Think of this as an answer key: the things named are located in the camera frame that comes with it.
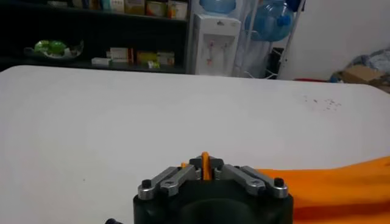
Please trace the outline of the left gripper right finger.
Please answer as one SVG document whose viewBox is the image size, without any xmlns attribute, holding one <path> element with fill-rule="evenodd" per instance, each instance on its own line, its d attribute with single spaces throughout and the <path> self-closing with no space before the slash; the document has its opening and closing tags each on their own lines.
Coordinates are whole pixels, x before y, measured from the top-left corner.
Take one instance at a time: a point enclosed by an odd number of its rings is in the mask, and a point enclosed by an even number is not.
<svg viewBox="0 0 390 224">
<path fill-rule="evenodd" d="M 282 178 L 271 178 L 249 166 L 225 164 L 220 158 L 210 157 L 210 169 L 215 180 L 233 180 L 253 196 L 267 192 L 274 198 L 286 198 L 288 187 Z"/>
</svg>

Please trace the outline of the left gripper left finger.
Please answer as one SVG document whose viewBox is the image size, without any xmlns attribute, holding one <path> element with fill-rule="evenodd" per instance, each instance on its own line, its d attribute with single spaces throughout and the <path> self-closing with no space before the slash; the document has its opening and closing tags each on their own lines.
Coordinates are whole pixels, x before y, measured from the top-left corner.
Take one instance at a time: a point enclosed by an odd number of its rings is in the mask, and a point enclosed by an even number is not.
<svg viewBox="0 0 390 224">
<path fill-rule="evenodd" d="M 152 179 L 145 179 L 138 186 L 140 200 L 152 200 L 158 193 L 175 196 L 186 181 L 202 179 L 202 158 L 190 159 L 190 163 L 180 167 L 168 167 Z"/>
</svg>

